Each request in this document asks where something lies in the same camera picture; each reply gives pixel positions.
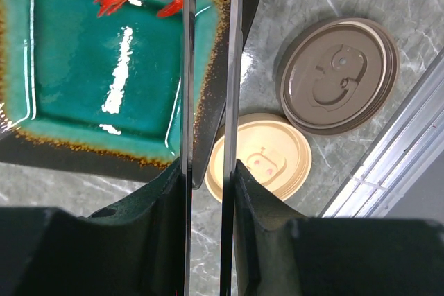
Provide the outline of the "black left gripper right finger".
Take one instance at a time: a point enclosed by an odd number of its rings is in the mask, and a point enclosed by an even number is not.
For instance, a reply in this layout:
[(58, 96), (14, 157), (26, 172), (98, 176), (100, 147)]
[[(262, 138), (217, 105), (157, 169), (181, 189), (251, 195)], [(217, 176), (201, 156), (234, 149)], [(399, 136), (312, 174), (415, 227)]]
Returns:
[(238, 162), (234, 252), (240, 295), (442, 295), (433, 220), (306, 217)]

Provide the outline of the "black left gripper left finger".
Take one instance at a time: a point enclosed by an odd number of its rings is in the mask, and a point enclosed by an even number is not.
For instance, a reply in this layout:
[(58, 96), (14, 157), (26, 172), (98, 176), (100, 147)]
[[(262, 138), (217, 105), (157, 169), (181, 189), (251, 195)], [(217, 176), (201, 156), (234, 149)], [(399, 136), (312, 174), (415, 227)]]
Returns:
[(182, 295), (179, 162), (88, 217), (1, 208), (2, 295)]

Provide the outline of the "steel serving tongs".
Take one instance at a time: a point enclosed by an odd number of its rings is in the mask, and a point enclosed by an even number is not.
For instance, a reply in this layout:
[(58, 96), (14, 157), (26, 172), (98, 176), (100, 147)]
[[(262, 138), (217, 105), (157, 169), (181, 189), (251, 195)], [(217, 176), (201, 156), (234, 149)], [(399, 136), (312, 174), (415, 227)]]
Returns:
[[(183, 68), (181, 77), (180, 167), (185, 186), (185, 276), (184, 295), (190, 294), (191, 204), (194, 144), (194, 40), (196, 0), (183, 0)], [(226, 80), (225, 143), (223, 160), (223, 199), (221, 219), (220, 295), (230, 295), (237, 163), (237, 128), (242, 54), (243, 0), (230, 0), (228, 74)]]

